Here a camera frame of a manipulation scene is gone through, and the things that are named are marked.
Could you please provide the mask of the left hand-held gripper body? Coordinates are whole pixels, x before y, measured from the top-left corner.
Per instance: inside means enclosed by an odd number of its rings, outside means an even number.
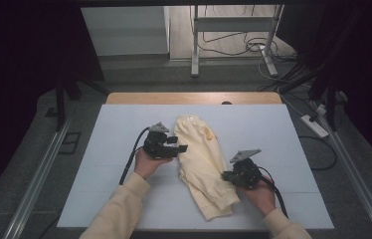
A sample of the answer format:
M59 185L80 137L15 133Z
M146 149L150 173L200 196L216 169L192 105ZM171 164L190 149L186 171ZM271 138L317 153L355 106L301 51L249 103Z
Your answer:
M171 158L178 155L177 147L167 143L169 129L161 122L151 126L143 149L153 158Z

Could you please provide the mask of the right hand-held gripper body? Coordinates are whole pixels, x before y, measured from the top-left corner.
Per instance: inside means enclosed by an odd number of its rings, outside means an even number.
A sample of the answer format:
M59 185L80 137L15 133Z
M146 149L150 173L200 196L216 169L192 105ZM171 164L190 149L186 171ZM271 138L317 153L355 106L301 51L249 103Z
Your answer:
M230 162L233 170L228 178L236 186L253 189L261 179L261 172L257 165L251 160L253 155L260 153L260 149L239 150Z

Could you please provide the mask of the cream baby pants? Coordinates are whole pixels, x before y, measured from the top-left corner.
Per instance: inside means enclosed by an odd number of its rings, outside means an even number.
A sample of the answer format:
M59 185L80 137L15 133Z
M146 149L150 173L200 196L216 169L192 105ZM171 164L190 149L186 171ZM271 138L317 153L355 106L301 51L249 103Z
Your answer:
M187 144L178 155L179 177L189 188L206 220L231 215L240 201L236 189L222 179L227 164L217 137L198 116L179 116L174 126L179 144Z

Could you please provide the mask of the person's left hand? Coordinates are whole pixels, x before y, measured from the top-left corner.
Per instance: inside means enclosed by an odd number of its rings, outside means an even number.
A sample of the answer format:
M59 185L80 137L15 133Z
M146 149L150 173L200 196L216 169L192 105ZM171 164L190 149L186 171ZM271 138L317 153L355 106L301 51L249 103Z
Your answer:
M146 180L157 170L160 165L171 161L172 158L155 159L148 155L141 147L135 154L134 172Z

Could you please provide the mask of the person's right hand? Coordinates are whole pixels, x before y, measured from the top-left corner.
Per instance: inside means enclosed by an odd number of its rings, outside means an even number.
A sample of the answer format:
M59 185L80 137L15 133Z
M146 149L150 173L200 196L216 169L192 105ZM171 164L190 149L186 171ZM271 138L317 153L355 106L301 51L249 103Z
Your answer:
M243 193L263 217L268 216L277 208L275 194L263 180L260 180L253 189L237 187L237 191Z

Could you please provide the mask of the white table mat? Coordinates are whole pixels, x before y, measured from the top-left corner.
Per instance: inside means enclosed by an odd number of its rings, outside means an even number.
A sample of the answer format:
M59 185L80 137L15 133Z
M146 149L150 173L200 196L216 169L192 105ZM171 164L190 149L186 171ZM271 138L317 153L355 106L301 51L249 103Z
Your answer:
M118 186L140 132L161 122L173 128L178 117L197 116L215 133L227 159L253 149L256 165L273 177L288 218L306 229L330 229L325 207L299 138L283 104L276 105L104 105L98 114L80 169L58 222L83 228ZM263 231L261 214L247 199L229 216L206 220L179 178L179 163L160 166L137 224L143 231Z

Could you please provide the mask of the white power strip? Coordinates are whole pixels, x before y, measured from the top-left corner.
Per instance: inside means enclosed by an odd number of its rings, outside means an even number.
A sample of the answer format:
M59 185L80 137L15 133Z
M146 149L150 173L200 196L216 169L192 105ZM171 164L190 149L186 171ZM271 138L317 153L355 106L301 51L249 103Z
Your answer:
M300 120L311 129L319 138L325 138L329 136L329 133L315 121L315 117L305 115L300 118Z

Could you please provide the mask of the black metal stand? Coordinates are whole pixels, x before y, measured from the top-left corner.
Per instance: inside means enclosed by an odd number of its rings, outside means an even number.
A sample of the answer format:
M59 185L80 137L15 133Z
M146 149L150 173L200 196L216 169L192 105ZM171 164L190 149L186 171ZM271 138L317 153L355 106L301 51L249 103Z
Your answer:
M337 86L335 84L335 77L333 76L333 67L331 64L321 64L309 74L298 78L285 87L279 88L279 94L286 94L309 80L314 80L308 92L309 98L311 100L319 100L323 94L326 94L326 121L333 131L337 131L335 123Z
M56 77L56 104L57 104L57 127L56 131L60 131L66 122L66 109L65 109L65 95L68 95L72 101L78 101L82 92L78 86L78 82L86 84L93 90L102 93L104 96L108 96L110 91L100 86L98 83L89 80L81 73L76 71L60 71Z

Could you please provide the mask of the white panel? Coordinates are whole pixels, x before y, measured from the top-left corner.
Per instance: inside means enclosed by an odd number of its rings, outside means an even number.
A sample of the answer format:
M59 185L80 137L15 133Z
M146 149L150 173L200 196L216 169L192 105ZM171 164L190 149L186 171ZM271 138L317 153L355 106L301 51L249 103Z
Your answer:
M81 9L99 56L169 53L169 11L165 6Z

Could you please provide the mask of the white metal stand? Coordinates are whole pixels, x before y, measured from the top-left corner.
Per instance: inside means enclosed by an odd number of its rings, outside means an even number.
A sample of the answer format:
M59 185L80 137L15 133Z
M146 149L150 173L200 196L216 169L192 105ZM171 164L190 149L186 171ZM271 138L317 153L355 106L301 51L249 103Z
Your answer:
M276 34L282 5L276 5L272 17L257 16L227 16L227 17L200 17L198 5L190 10L193 13L191 17L191 28L193 34L193 49L191 53L191 76L199 76L199 45L198 35L204 32L235 32L235 33L267 33L266 42L259 46L262 54L262 60L266 64L271 78L277 78L279 73L273 62L273 53L271 50L274 36Z

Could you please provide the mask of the aluminium rail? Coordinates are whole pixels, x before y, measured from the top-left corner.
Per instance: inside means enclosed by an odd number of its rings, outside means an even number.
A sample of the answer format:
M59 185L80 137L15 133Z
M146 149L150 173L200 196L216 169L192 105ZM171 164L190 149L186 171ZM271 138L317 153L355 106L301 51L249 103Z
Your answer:
M362 178L362 174L357 169L353 157L347 150L345 144L341 140L341 137L337 130L333 130L332 127L327 123L326 114L323 114L319 109L318 105L314 101L310 101L310 104L314 107L318 114L319 123L329 133L329 139L333 146L336 148L337 154L341 161L341 165L346 171L352 186L358 195L368 217L372 222L372 190L368 187L368 184Z
M71 118L66 119L60 129L53 134L2 239L19 239L22 235L71 122Z

